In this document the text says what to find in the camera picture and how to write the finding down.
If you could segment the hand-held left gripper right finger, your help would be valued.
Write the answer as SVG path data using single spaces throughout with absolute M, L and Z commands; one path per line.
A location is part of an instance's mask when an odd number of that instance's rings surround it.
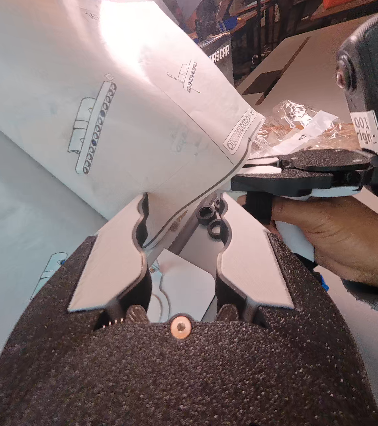
M 217 256 L 217 311 L 232 305 L 238 320 L 266 324 L 262 308 L 294 309 L 273 235 L 227 193 L 219 196 L 219 215 L 224 247 Z

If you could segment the white instruction booklet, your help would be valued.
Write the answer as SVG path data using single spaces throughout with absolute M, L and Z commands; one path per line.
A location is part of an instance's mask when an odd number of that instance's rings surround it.
M 154 258 L 262 117 L 155 1 L 0 1 L 0 354 L 52 272 L 148 193 Z

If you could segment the clear plastic bag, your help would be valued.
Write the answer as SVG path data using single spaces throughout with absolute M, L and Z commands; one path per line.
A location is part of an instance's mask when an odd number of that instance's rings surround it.
M 360 150 L 353 124 L 329 112 L 283 100 L 260 128 L 249 159 L 326 149 Z

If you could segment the black toy set box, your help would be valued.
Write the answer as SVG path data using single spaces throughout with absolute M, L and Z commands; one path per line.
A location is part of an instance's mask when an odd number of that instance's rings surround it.
M 220 69 L 231 85 L 234 85 L 231 34 L 224 32 L 210 35 L 198 43 L 198 46 Z

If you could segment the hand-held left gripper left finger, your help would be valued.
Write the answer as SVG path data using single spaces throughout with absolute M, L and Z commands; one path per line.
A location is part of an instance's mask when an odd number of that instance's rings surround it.
M 143 244 L 148 236 L 147 193 L 136 196 L 97 233 L 68 312 L 104 308 L 112 322 L 125 318 L 130 306 L 147 311 L 152 279 Z

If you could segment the blue plastic bin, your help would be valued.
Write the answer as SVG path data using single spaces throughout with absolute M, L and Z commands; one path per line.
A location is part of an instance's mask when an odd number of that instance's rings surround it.
M 233 31 L 236 26 L 238 25 L 238 17 L 234 16 L 234 17 L 230 17 L 226 20 L 217 20 L 217 29 L 219 34 L 221 33 L 226 33 L 226 32 L 231 32 Z

